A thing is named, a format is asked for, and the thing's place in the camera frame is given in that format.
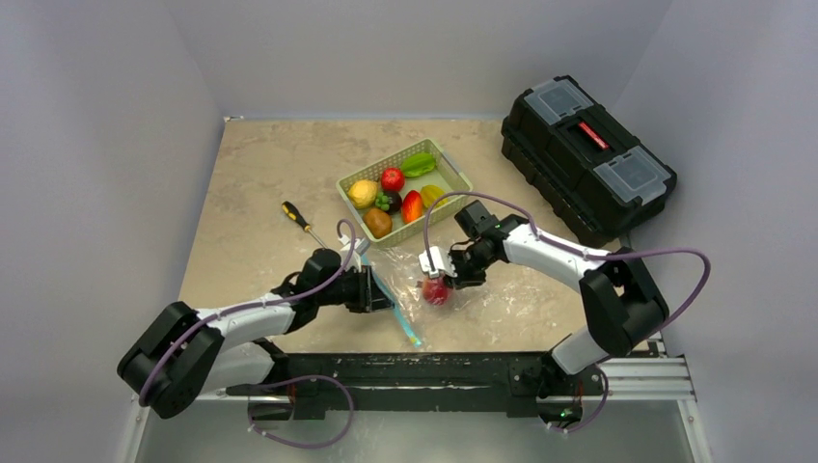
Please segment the red fake apple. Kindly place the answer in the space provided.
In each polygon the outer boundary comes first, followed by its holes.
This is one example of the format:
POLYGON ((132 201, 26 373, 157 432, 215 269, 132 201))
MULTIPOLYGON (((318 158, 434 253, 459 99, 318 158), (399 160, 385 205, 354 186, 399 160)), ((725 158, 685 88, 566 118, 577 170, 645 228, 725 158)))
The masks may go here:
POLYGON ((443 277, 426 278, 421 283, 423 300, 433 306, 442 306, 450 298, 451 289, 443 277))

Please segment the clear zip top bag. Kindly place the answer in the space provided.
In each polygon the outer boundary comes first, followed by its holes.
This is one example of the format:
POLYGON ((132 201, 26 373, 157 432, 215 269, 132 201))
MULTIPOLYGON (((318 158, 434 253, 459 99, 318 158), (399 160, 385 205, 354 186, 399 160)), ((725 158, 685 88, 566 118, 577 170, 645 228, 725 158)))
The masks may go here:
POLYGON ((447 337, 471 330, 504 300, 490 285, 453 289, 442 278, 426 276, 418 256, 403 248, 370 249, 361 262, 371 267, 378 287, 393 300, 395 318, 418 350, 441 347, 447 337))

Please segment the brown fake kiwi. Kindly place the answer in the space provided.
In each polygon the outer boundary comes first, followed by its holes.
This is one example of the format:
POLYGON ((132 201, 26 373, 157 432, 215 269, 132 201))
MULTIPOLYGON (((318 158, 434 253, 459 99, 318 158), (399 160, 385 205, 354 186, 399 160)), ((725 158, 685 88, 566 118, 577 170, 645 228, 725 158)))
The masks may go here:
POLYGON ((384 210, 373 207, 363 216, 363 221, 375 239, 381 239, 393 230, 392 217, 384 210))

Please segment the yellow fake pepper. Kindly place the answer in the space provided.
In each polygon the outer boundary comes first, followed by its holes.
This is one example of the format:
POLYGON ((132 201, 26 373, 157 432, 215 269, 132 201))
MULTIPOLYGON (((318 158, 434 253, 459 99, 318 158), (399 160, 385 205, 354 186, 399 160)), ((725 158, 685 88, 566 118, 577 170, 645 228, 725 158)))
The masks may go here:
POLYGON ((425 209, 440 207, 448 201, 448 199, 441 200, 441 197, 445 195, 445 191, 433 184, 423 186, 420 195, 425 209))

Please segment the orange fake carrot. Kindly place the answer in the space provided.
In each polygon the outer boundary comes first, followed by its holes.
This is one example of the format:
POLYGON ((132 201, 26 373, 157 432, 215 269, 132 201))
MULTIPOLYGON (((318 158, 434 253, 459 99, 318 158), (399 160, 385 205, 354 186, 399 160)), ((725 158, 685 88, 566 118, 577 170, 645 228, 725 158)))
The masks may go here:
POLYGON ((411 224, 424 215, 425 207, 420 192, 410 190, 402 199, 401 219, 405 225, 411 224))

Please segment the dark purple fake fruit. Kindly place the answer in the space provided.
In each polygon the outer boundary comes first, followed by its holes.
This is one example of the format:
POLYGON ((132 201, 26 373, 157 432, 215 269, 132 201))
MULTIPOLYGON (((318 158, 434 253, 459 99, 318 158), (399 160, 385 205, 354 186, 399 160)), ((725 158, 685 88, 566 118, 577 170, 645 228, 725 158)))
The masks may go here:
POLYGON ((402 198, 398 192, 384 190, 377 193, 373 206, 387 214, 396 214, 401 211, 402 198))

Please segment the yellow fake lemon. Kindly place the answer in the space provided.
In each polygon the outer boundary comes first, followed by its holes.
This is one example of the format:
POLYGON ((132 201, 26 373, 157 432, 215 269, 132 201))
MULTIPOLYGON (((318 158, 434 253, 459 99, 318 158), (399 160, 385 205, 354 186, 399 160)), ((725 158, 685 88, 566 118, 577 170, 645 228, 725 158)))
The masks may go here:
POLYGON ((348 188, 346 196, 355 209, 362 210, 374 205, 378 191, 379 184, 376 181, 361 179, 348 188))

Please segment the green fake lime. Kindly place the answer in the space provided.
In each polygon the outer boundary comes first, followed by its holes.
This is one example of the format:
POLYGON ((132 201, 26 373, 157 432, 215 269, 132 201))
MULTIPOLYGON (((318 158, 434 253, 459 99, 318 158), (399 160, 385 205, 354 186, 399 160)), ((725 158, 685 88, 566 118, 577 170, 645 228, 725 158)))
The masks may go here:
POLYGON ((436 169, 437 160, 429 152, 419 152, 407 157, 399 166, 406 178, 424 176, 436 169))

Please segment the red fake tomato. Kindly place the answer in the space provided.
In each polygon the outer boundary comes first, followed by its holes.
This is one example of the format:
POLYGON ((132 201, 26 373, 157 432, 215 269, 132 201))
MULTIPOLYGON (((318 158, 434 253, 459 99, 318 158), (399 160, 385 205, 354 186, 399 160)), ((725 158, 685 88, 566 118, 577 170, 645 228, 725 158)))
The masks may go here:
POLYGON ((381 175, 380 185, 383 191, 398 193, 405 185, 404 173, 399 168, 388 168, 381 175))

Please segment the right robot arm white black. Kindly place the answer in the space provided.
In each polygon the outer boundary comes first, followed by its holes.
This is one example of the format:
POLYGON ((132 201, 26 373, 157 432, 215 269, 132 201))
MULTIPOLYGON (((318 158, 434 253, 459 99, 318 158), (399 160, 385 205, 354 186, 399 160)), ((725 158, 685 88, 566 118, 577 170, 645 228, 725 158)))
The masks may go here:
POLYGON ((429 247, 421 254, 423 272, 461 289, 481 286, 487 269, 501 261, 535 270, 575 290, 585 326, 559 342, 541 370, 544 385, 563 393, 580 371, 609 357, 624 356, 669 318, 665 298, 643 261, 627 248, 616 253, 588 249, 550 235, 528 218, 504 219, 473 201, 455 215, 467 235, 465 248, 429 247))

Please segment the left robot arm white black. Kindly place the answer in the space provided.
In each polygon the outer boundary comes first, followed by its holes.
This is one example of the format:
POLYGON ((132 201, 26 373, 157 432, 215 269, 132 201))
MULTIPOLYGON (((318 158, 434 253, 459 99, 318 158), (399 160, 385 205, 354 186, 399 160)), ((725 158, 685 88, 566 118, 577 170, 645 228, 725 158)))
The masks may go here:
POLYGON ((377 313, 395 302, 355 252, 317 249, 258 299, 218 309, 168 305, 123 355, 117 374, 162 419, 215 389, 253 384, 273 395, 285 387, 287 368, 266 338, 305 327, 323 307, 377 313))

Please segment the yellow black screwdriver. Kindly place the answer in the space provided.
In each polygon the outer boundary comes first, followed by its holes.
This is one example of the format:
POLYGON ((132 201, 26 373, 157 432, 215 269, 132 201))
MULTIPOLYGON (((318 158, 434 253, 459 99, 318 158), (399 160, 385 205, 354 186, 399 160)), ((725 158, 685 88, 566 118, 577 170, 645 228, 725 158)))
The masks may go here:
POLYGON ((303 214, 293 203, 289 201, 282 202, 282 211, 290 221, 295 223, 303 232, 310 235, 321 248, 327 249, 327 245, 324 241, 313 231, 311 223, 305 219, 303 214))

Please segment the black toolbox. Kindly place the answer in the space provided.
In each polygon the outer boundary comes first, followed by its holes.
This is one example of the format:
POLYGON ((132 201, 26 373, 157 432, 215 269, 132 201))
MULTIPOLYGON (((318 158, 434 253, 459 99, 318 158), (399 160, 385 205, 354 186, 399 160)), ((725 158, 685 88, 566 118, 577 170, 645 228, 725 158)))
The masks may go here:
POLYGON ((677 174, 570 75, 518 95, 502 154, 592 248, 662 212, 677 174))

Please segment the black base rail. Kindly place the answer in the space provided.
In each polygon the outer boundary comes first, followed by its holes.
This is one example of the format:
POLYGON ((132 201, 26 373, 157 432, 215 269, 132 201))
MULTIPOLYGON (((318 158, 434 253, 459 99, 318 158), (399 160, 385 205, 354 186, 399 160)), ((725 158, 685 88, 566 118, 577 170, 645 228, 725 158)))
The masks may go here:
POLYGON ((562 372, 546 352, 285 353, 264 341, 274 365, 260 380, 228 387, 264 402, 262 420, 320 420, 329 411, 503 413, 574 424, 585 399, 606 390, 595 366, 562 372))

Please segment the aluminium frame rail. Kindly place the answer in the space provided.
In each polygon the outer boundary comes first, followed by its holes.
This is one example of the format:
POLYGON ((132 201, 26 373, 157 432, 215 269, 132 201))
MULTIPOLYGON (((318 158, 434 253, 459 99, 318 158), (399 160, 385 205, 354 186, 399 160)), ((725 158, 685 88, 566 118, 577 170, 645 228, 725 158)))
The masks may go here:
POLYGON ((612 359, 585 376, 586 415, 563 433, 539 418, 511 418, 501 407, 429 410, 354 395, 355 410, 321 420, 249 427, 246 396, 208 393, 162 420, 133 407, 121 462, 707 462, 693 382, 682 358, 612 359))

